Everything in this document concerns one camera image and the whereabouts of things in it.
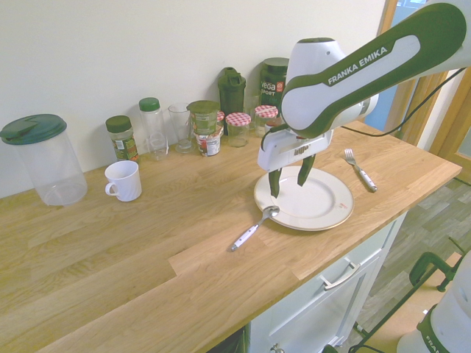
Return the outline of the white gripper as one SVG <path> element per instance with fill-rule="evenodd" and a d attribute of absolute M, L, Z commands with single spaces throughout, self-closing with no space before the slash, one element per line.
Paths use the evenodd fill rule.
<path fill-rule="evenodd" d="M 329 130 L 316 138 L 301 138 L 290 129 L 276 132 L 268 131 L 263 136 L 258 152 L 258 165 L 269 172 L 271 196 L 277 198 L 280 193 L 282 168 L 302 160 L 297 177 L 297 184 L 302 187 L 310 174 L 317 153 L 324 151 L 333 137 Z"/>

